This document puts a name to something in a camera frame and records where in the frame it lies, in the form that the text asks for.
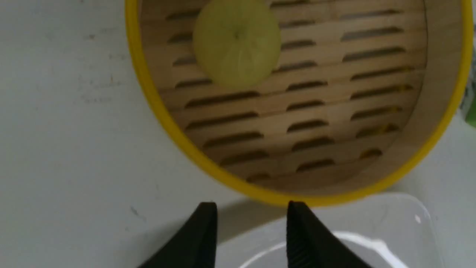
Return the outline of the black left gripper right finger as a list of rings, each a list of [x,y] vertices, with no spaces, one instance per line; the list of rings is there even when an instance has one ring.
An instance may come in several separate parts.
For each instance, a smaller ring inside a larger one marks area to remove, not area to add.
[[[287,208],[287,266],[289,268],[369,268],[343,244],[304,202]]]

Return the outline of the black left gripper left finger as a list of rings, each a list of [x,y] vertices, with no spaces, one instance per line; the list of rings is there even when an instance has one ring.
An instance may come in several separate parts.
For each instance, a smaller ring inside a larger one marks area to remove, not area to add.
[[[201,202],[185,224],[140,268],[214,268],[218,209]]]

